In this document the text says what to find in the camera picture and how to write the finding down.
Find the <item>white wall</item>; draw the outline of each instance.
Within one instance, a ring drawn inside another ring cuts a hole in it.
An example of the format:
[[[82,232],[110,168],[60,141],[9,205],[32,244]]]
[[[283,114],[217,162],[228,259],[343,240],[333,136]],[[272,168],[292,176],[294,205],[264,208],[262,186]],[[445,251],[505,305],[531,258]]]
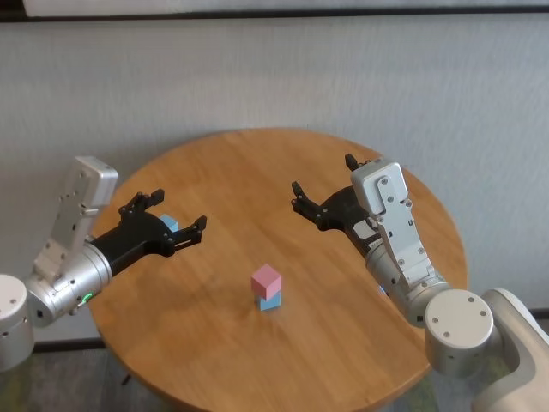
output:
[[[74,155],[123,179],[188,138],[300,126],[423,179],[474,291],[549,306],[547,39],[547,15],[1,25],[0,271],[28,273]]]

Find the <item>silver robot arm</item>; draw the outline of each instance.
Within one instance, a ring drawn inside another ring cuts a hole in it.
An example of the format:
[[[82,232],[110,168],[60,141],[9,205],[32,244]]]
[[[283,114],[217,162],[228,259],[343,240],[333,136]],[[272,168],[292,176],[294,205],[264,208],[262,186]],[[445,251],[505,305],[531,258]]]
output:
[[[93,157],[76,157],[49,239],[23,283],[0,275],[0,372],[33,351],[33,325],[45,327],[97,294],[111,280],[108,261],[88,242],[118,174]]]
[[[164,191],[137,193],[119,210],[116,227],[89,237],[99,212],[109,204],[117,172],[93,157],[77,157],[60,197],[51,235],[22,282],[0,275],[0,372],[17,366],[33,351],[33,326],[46,327],[103,290],[112,278],[148,254],[169,257],[200,243],[201,216],[179,229],[170,216],[146,210],[164,200]]]
[[[481,392],[473,412],[543,411],[549,404],[549,336],[515,295],[493,289],[482,297],[453,289],[421,244],[401,167],[386,159],[355,169],[360,206],[381,239],[370,245],[366,268],[406,320],[425,328],[429,362],[440,373],[465,378],[489,354],[511,373]]]

